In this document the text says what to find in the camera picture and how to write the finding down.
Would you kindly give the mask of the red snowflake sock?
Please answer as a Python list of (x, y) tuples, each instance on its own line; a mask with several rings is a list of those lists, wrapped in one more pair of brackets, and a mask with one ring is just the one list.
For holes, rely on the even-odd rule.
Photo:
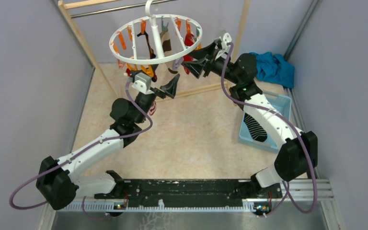
[[(184, 44), (186, 46), (192, 46), (195, 43), (195, 36), (192, 33), (186, 34)], [(184, 62), (192, 61), (193, 58), (189, 55), (184, 56)]]

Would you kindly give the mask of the black orange sock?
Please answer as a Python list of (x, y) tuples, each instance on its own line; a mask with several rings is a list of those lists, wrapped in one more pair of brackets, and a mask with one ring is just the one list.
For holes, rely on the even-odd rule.
[(139, 34), (136, 35), (136, 37), (140, 37), (140, 36), (145, 36), (145, 40), (146, 40), (146, 44), (147, 44), (147, 47), (148, 47), (150, 59), (156, 58), (156, 54), (154, 53), (154, 50), (150, 45), (149, 34), (146, 31), (144, 31), (144, 32), (140, 32)]

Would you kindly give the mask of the white round clip hanger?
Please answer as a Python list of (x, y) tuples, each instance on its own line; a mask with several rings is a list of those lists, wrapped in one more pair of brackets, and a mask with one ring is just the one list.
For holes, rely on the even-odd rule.
[[(200, 43), (203, 37), (201, 25), (189, 17), (176, 14), (152, 14), (150, 12), (150, 8), (153, 3), (158, 4), (162, 2), (162, 0), (146, 1), (144, 4), (146, 16), (132, 20), (121, 26), (112, 34), (109, 40), (109, 48), (119, 63), (125, 63), (131, 72), (143, 71), (152, 78), (155, 75), (156, 69), (153, 65), (173, 61), (177, 62), (178, 59), (188, 56), (190, 52), (199, 50), (201, 48)], [(169, 19), (173, 23), (174, 35), (177, 36), (182, 48), (182, 50), (177, 53), (167, 51), (163, 47), (163, 44), (167, 39), (164, 39), (164, 34), (162, 32), (164, 32), (165, 27), (168, 28), (168, 24), (163, 22), (164, 19)], [(119, 48), (127, 50), (123, 34), (124, 31), (127, 32), (132, 44), (131, 49), (133, 56), (130, 58), (123, 56), (119, 51)], [(149, 59), (140, 59), (137, 56), (138, 45), (136, 43), (136, 38), (141, 35), (146, 37), (150, 53)]]

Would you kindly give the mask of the black striped sock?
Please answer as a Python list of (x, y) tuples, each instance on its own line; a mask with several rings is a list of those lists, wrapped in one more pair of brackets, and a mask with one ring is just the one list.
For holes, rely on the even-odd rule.
[(243, 122), (245, 123), (247, 130), (253, 140), (259, 142), (265, 142), (267, 140), (267, 132), (252, 116), (244, 114)]

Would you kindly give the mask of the red white striped sock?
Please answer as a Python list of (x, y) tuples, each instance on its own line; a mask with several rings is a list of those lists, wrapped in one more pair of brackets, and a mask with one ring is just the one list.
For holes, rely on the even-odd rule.
[(142, 110), (149, 115), (153, 115), (156, 111), (156, 102), (155, 100), (146, 100), (146, 94), (140, 93), (136, 89), (132, 88), (132, 90), (135, 90), (137, 92), (137, 95), (135, 97), (135, 103), (139, 105)]

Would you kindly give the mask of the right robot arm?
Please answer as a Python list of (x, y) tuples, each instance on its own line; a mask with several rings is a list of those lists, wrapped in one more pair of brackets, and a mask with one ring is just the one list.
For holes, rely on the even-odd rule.
[(241, 54), (235, 62), (219, 57), (220, 49), (215, 43), (189, 53), (193, 61), (182, 65), (196, 76), (207, 76), (210, 72), (220, 74), (222, 80), (234, 85), (225, 94), (235, 102), (245, 114), (251, 116), (274, 140), (279, 148), (275, 161), (251, 176), (251, 193), (264, 197), (273, 184), (289, 182), (309, 172), (315, 176), (314, 168), (318, 160), (318, 138), (312, 132), (304, 132), (284, 118), (267, 100), (254, 78), (257, 74), (256, 56)]

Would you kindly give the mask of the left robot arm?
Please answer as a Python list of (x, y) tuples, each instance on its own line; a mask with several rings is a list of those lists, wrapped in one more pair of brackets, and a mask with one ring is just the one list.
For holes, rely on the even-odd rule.
[[(179, 78), (180, 74), (176, 74), (158, 89), (151, 86), (150, 76), (132, 71), (125, 87), (127, 97), (118, 98), (112, 104), (110, 117), (114, 123), (109, 129), (75, 152), (56, 160), (47, 157), (41, 162), (42, 177), (37, 179), (36, 188), (54, 210), (65, 208), (79, 197), (106, 199), (123, 195), (124, 180), (116, 172), (108, 170), (97, 176), (82, 174), (106, 156), (133, 143), (144, 132), (139, 124), (151, 120), (149, 112), (154, 109), (156, 98), (175, 97)], [(128, 93), (130, 87), (138, 91), (135, 99)]]

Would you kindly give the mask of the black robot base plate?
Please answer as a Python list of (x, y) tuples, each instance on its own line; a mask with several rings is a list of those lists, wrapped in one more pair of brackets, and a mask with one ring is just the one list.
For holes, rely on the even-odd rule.
[(122, 199), (128, 207), (156, 207), (162, 200), (168, 208), (212, 208), (241, 207), (246, 199), (282, 196), (279, 184), (261, 189), (249, 179), (129, 179), (94, 198)]

